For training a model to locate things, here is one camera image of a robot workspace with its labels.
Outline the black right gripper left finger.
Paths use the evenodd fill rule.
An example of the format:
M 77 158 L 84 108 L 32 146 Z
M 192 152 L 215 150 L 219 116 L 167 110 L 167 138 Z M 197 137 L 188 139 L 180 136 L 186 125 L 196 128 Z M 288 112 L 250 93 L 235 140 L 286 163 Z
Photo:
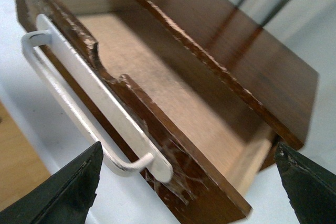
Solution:
M 103 160 L 96 142 L 29 194 L 1 211 L 1 223 L 84 223 Z

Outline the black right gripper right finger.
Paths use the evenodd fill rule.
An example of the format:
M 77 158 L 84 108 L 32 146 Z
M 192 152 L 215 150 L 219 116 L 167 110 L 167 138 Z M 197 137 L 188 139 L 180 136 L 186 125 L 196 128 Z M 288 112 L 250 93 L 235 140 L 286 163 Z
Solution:
M 274 156 L 282 185 L 300 223 L 335 223 L 335 174 L 285 143 Z

